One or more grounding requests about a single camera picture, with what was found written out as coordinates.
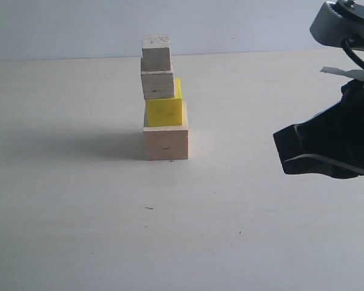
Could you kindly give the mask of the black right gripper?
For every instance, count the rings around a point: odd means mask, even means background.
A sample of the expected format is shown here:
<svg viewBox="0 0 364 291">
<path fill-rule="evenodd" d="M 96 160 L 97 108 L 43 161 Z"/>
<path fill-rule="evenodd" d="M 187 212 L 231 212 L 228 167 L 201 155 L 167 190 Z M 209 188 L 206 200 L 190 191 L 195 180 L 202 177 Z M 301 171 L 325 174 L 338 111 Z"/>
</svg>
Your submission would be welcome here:
<svg viewBox="0 0 364 291">
<path fill-rule="evenodd" d="M 340 101 L 274 133 L 287 175 L 316 173 L 334 179 L 364 176 L 364 82 L 341 86 Z"/>
</svg>

